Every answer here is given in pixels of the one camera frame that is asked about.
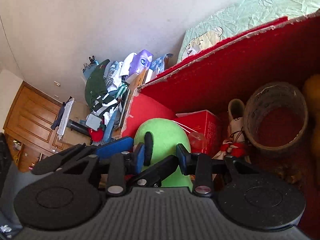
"blue clamp pad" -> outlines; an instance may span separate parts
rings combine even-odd
[[[190,155],[190,153],[183,146],[183,144],[181,143],[177,144],[176,156],[179,159],[179,166],[180,166],[181,173],[183,175],[187,175],[187,155]]]
[[[126,136],[98,147],[95,151],[95,154],[98,155],[100,159],[108,159],[116,153],[129,152],[132,150],[132,147],[133,138]]]
[[[143,143],[139,143],[137,145],[137,148],[135,149],[134,153],[137,153],[136,155],[136,163],[135,163],[135,172],[136,174],[141,173],[143,163],[144,163],[144,153],[145,153],[145,146]]]

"cardboard edge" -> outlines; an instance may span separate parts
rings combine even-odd
[[[209,51],[208,53],[202,55],[201,57],[199,58],[196,58],[192,61],[190,61],[189,63],[183,65],[182,67],[172,71],[171,73],[168,73],[167,75],[165,75],[164,77],[161,77],[155,81],[151,81],[149,82],[148,84],[145,84],[145,85],[142,85],[142,86],[139,86],[139,89],[140,91],[150,85],[153,85],[153,84],[157,84],[159,82],[166,82],[168,78],[172,77],[173,75],[179,73],[179,71],[181,71],[182,69],[184,68],[187,68],[189,66],[191,66],[193,63],[195,62],[199,62],[199,61],[202,61],[203,59],[209,57],[210,55],[216,53],[217,51],[221,50],[221,49],[225,49],[227,48],[228,46],[236,43],[236,42],[239,42],[241,40],[244,40],[244,39],[247,39],[247,38],[251,38],[253,36],[256,36],[256,35],[259,35],[261,33],[265,33],[267,31],[271,31],[271,30],[275,30],[275,29],[278,29],[278,28],[283,28],[284,26],[288,25],[288,24],[294,24],[294,23],[297,23],[297,22],[302,22],[302,21],[305,21],[309,18],[315,18],[315,17],[320,17],[320,9],[318,9],[316,12],[314,13],[311,13],[311,14],[308,14],[308,15],[303,15],[303,16],[300,16],[300,17],[297,17],[297,18],[294,18],[294,19],[291,19],[291,20],[288,20],[286,22],[283,22],[283,23],[279,23],[279,24],[276,24],[276,25],[271,25],[271,26],[268,26],[268,27],[265,27],[265,28],[262,28],[262,29],[259,29],[259,30],[256,30],[256,31],[253,31],[251,33],[247,33],[233,41],[230,41],[212,51]]]
[[[130,102],[129,102],[129,106],[128,106],[128,109],[127,109],[127,112],[125,113],[125,117],[124,117],[124,122],[123,122],[123,125],[122,125],[122,128],[121,128],[121,132],[120,132],[120,137],[122,138],[122,134],[123,132],[127,129],[127,120],[128,120],[128,117],[131,117],[133,118],[132,115],[130,115],[130,110],[131,110],[131,105],[132,105],[132,102],[133,102],[133,99],[137,96],[139,96],[140,94],[140,89],[139,87],[135,88],[135,90],[133,91],[133,94],[132,94],[132,97],[130,99]]]

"green plush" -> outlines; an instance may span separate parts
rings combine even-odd
[[[140,142],[144,143],[146,132],[150,132],[153,137],[151,165],[163,160],[169,155],[175,155],[178,143],[182,143],[189,152],[191,150],[185,131],[171,120],[154,118],[144,122],[140,125],[134,137],[134,145]],[[181,174],[180,168],[178,167],[173,174],[162,181],[162,187],[189,187],[192,190],[192,182],[189,176]]]

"red cardboard box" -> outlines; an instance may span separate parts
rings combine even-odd
[[[191,152],[201,152],[213,157],[220,148],[221,141],[221,121],[208,110],[194,113],[177,114],[174,121],[181,123],[196,132],[202,133],[208,140],[208,145],[204,149],[191,147]]]

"gray plastic panel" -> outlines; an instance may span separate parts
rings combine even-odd
[[[280,232],[258,232],[227,220],[208,198],[193,196],[188,188],[134,188],[111,198],[87,223],[65,231],[24,228],[15,240],[307,240],[296,227]]]

